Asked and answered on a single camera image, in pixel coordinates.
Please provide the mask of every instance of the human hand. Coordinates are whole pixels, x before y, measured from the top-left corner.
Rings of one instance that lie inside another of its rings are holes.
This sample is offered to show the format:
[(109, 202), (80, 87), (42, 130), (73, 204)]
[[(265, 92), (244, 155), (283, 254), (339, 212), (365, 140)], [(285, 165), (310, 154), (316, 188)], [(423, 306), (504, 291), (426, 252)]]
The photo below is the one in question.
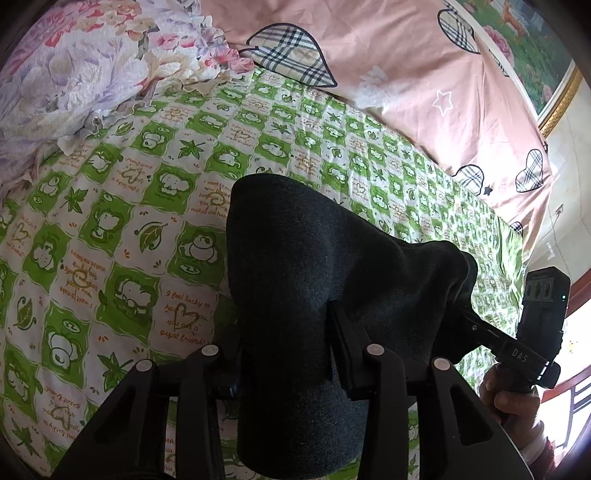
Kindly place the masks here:
[(503, 428), (515, 446), (519, 450), (523, 450), (538, 436), (541, 429), (541, 424), (537, 419), (540, 397), (536, 388), (528, 394), (502, 390), (498, 365), (493, 365), (486, 372), (479, 387), (480, 400), (499, 423), (501, 423), (500, 412), (509, 414)]

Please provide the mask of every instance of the black plastic bracket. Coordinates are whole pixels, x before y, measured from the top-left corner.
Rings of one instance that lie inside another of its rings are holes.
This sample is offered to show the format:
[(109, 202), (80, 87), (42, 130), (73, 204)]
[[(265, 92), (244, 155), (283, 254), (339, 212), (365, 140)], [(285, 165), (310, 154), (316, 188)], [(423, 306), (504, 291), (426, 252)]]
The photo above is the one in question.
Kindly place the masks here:
[(179, 480), (223, 480), (217, 398), (235, 398), (240, 333), (229, 327), (216, 345), (185, 360), (137, 362), (72, 443), (52, 480), (121, 478), (126, 472), (164, 475), (170, 397), (178, 397), (176, 469)]
[(343, 388), (352, 400), (370, 400), (359, 480), (407, 478), (408, 395), (417, 397), (421, 480), (468, 479), (476, 472), (480, 480), (532, 479), (517, 448), (450, 361), (403, 361), (370, 343), (336, 302), (329, 303), (329, 322), (335, 324), (329, 331), (335, 333), (331, 345)]

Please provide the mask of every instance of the star print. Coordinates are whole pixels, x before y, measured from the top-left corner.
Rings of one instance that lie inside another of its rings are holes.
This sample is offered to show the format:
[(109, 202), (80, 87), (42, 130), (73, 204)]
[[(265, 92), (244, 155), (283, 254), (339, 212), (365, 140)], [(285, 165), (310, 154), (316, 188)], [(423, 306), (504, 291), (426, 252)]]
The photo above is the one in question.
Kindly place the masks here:
[(433, 106), (435, 108), (439, 108), (441, 112), (441, 116), (445, 116), (448, 110), (453, 109), (452, 105), (452, 93), (446, 92), (443, 93), (441, 90), (437, 91), (437, 98), (433, 102)]

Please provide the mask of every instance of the red sleeve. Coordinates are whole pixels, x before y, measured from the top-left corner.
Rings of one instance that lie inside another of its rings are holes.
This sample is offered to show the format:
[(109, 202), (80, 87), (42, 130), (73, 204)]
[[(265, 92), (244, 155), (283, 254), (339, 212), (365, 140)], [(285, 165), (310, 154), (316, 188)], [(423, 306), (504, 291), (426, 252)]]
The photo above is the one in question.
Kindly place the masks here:
[(554, 465), (554, 442), (546, 440), (546, 447), (542, 450), (540, 456), (530, 465), (531, 473), (535, 480), (544, 480), (546, 475), (552, 472)]

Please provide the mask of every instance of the gray screw head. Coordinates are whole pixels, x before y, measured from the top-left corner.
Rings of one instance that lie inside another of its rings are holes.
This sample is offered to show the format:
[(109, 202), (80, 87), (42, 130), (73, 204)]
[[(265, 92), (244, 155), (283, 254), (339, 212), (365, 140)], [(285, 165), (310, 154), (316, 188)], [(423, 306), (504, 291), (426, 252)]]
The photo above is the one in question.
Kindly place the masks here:
[(206, 345), (201, 349), (201, 353), (205, 356), (217, 355), (219, 351), (220, 349), (217, 347), (217, 345)]
[(447, 358), (436, 358), (433, 361), (433, 366), (438, 370), (449, 370), (451, 363)]
[(148, 370), (150, 370), (150, 368), (152, 368), (152, 365), (152, 360), (144, 358), (143, 360), (140, 360), (135, 364), (135, 369), (138, 372), (147, 372)]
[(377, 344), (377, 343), (372, 343), (372, 344), (368, 345), (366, 350), (368, 351), (368, 353), (370, 355), (375, 355), (375, 356), (383, 355), (385, 352), (384, 347)]

